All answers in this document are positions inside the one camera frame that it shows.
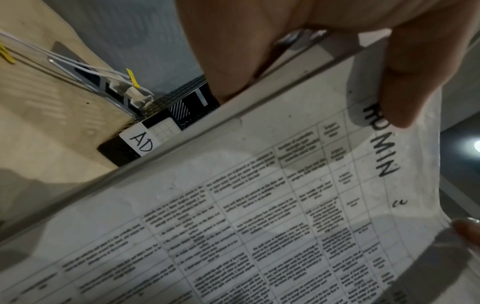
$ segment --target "gray wall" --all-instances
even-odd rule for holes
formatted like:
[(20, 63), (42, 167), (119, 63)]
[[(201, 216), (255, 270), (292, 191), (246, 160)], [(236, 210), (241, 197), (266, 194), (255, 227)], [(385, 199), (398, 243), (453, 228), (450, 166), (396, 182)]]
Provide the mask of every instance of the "gray wall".
[(131, 69), (154, 93), (202, 74), (174, 0), (44, 0), (113, 69)]

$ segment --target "yellow tag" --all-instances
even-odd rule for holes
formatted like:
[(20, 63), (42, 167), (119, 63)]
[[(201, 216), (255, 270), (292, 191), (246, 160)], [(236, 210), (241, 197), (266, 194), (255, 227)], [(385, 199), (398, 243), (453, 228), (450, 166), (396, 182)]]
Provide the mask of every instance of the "yellow tag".
[(128, 75), (130, 76), (130, 80), (133, 83), (133, 86), (136, 87), (137, 89), (139, 89), (140, 85), (137, 82), (137, 80), (135, 79), (135, 76), (134, 76), (133, 72), (129, 69), (127, 69), (126, 71), (128, 72)]
[(7, 51), (7, 49), (0, 43), (0, 54), (5, 57), (5, 59), (10, 62), (11, 64), (16, 64), (17, 61), (10, 56), (10, 53)]

